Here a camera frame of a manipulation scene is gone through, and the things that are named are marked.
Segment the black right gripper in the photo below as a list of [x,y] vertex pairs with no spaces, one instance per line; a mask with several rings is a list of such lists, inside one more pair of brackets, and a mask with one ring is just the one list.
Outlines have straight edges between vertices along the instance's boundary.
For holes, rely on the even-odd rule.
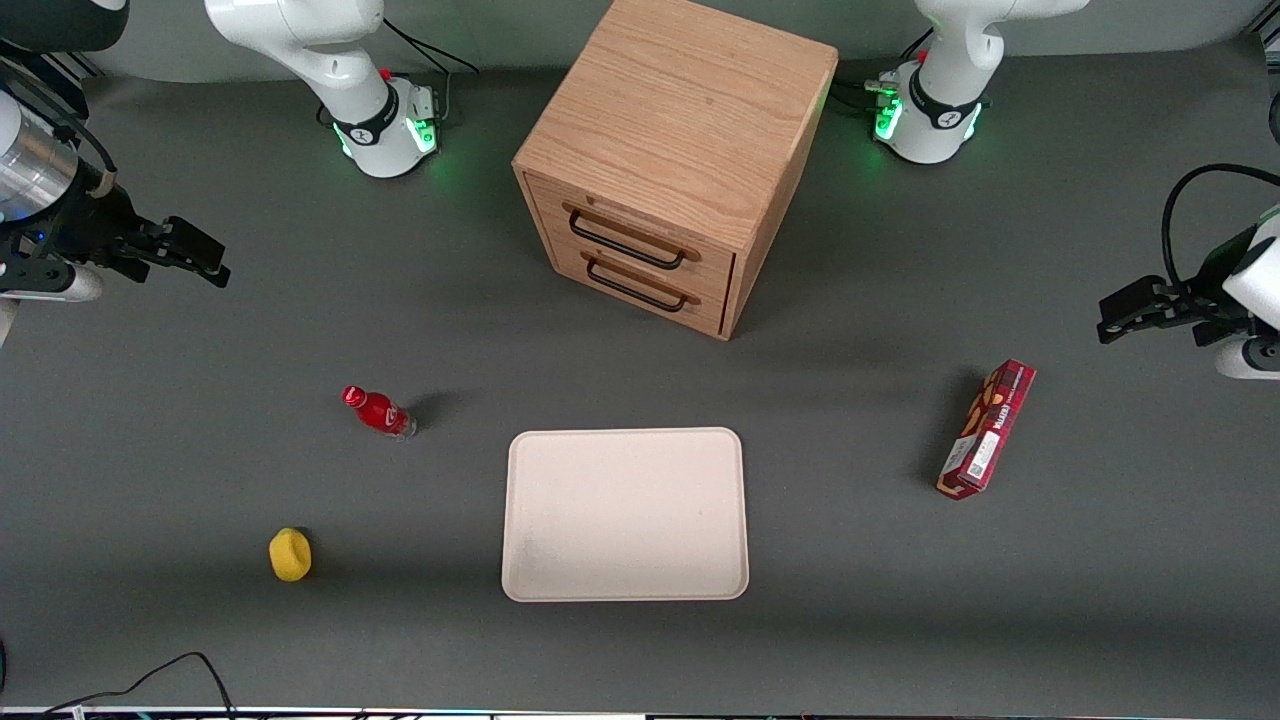
[[50,208],[3,223],[4,293],[100,293],[95,266],[145,283],[154,266],[188,272],[225,288],[225,246],[180,217],[155,224],[128,195],[101,199],[72,190]]

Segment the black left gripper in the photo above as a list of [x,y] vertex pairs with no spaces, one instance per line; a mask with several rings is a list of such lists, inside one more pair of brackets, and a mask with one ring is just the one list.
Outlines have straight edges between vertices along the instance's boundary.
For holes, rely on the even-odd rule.
[[1139,331],[1169,329],[1189,322],[1198,348],[1216,345],[1254,329],[1252,315],[1224,288],[1249,250],[1256,229],[1245,228],[1213,249],[1199,270],[1185,278],[1176,268],[1170,232],[1165,232],[1165,270],[1162,277],[1140,277],[1100,300],[1097,340],[1110,345]]

